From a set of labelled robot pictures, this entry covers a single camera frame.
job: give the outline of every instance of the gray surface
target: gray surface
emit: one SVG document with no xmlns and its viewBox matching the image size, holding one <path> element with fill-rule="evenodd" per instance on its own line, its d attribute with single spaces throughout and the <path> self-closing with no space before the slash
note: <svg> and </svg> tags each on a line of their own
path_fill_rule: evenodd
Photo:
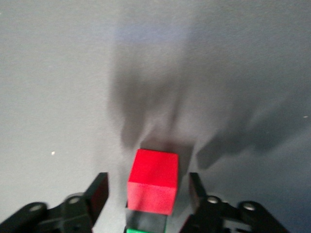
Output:
<svg viewBox="0 0 311 233">
<path fill-rule="evenodd" d="M 94 232 L 122 232 L 142 146 L 310 231 L 310 1 L 3 0 L 0 13 L 0 220 L 107 171 Z M 167 232 L 189 212 L 184 178 Z"/>
</svg>

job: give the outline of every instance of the cube top face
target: cube top face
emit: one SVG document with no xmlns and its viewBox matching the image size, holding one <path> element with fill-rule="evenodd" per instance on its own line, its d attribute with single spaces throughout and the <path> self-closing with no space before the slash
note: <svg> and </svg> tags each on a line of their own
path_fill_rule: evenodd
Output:
<svg viewBox="0 0 311 233">
<path fill-rule="evenodd" d="M 138 149 L 129 182 L 177 188 L 178 155 Z"/>
</svg>

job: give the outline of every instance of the stacked blocks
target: stacked blocks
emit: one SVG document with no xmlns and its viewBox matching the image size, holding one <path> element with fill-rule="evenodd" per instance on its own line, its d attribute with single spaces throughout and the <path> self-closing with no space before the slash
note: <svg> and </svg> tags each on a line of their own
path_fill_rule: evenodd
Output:
<svg viewBox="0 0 311 233">
<path fill-rule="evenodd" d="M 178 155 L 137 150 L 127 183 L 127 232 L 163 233 L 177 193 Z"/>
</svg>

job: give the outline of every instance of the red block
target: red block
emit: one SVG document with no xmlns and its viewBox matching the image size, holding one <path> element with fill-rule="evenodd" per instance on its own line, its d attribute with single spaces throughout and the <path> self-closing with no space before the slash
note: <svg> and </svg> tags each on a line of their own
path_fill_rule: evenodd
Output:
<svg viewBox="0 0 311 233">
<path fill-rule="evenodd" d="M 173 212 L 177 193 L 178 155 L 137 150 L 127 182 L 128 208 L 156 214 Z"/>
</svg>

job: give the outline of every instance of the green block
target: green block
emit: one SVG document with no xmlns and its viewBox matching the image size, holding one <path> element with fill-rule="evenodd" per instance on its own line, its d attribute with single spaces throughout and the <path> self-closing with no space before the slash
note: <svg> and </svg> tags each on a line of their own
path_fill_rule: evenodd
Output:
<svg viewBox="0 0 311 233">
<path fill-rule="evenodd" d="M 126 233 L 149 233 L 149 232 L 143 232 L 143 231 L 139 231 L 139 230 L 127 229 Z"/>
</svg>

